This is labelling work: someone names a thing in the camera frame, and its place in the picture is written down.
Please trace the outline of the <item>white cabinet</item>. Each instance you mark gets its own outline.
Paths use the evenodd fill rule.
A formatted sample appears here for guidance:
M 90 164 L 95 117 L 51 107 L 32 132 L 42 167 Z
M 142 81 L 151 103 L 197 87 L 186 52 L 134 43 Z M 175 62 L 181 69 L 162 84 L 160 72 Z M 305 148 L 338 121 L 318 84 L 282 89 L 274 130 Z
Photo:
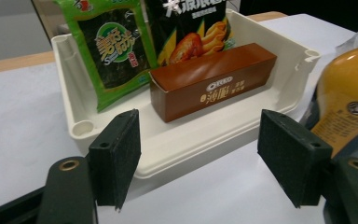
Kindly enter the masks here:
M 50 50 L 32 1 L 0 0 L 0 60 Z

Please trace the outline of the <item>green seaweed snack packet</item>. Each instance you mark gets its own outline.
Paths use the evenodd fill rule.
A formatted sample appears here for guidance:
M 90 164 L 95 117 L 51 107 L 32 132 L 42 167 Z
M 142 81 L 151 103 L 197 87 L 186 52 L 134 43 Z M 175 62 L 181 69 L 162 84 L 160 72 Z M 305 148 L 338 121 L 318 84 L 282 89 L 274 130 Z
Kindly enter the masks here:
M 158 66 L 140 0 L 55 0 L 77 43 L 99 112 L 150 81 Z

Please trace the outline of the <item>black yellow chips bag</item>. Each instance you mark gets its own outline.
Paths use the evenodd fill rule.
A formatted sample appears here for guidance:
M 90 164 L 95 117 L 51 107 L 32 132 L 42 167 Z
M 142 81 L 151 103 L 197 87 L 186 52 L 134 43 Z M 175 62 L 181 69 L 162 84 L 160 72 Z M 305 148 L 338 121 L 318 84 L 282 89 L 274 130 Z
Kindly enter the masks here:
M 145 0 L 158 65 L 235 47 L 226 0 Z

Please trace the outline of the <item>white plastic bin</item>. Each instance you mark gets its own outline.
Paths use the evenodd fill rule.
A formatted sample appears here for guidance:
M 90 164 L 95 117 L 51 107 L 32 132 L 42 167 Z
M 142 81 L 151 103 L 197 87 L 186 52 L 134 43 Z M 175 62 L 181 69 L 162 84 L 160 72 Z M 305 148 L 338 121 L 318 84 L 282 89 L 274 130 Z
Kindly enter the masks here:
M 320 205 L 294 208 L 255 142 L 222 148 L 134 179 L 121 211 L 99 208 L 99 224 L 324 224 Z M 42 187 L 54 162 L 79 153 L 55 64 L 0 72 L 0 205 Z

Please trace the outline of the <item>white plastic tray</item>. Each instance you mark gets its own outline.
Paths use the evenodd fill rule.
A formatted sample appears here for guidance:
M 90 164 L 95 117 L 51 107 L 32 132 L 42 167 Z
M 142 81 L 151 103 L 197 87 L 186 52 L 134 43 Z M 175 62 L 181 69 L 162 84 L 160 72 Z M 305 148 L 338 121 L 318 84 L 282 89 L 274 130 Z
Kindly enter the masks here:
M 267 84 L 169 123 L 152 107 L 146 86 L 98 112 L 96 94 L 74 38 L 71 35 L 53 37 L 51 44 L 68 132 L 78 150 L 88 153 L 91 142 L 114 116 L 136 108 L 140 114 L 142 156 L 135 175 L 145 179 L 235 137 L 253 141 L 262 109 L 283 114 L 294 110 L 320 58 L 318 52 L 306 47 L 301 40 L 310 31 L 308 15 L 257 22 L 228 10 L 227 18 L 237 45 L 257 43 L 276 55 L 277 62 Z

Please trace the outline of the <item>brown cookie box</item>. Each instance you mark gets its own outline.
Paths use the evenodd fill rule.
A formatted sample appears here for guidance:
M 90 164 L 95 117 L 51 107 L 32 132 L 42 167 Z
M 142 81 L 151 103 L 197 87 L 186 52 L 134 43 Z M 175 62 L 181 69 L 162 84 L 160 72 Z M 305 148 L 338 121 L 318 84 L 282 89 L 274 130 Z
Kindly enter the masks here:
M 166 122 L 264 86 L 277 56 L 256 43 L 150 72 L 151 105 Z

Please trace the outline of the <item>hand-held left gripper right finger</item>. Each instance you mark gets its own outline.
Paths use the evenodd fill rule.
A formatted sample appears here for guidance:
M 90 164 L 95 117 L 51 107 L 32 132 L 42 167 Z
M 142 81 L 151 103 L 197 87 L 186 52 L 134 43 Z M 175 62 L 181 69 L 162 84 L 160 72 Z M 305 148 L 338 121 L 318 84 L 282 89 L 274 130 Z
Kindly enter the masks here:
M 332 155 L 325 141 L 294 119 L 263 109 L 257 153 L 294 207 L 319 203 L 320 173 Z

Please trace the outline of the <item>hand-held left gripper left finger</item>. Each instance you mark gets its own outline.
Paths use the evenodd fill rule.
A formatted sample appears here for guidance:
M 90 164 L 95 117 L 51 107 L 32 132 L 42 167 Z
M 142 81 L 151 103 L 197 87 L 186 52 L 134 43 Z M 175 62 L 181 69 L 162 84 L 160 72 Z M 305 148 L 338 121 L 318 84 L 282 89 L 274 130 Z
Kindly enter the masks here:
M 120 211 L 141 157 L 137 109 L 115 116 L 89 146 L 94 197 L 99 206 Z

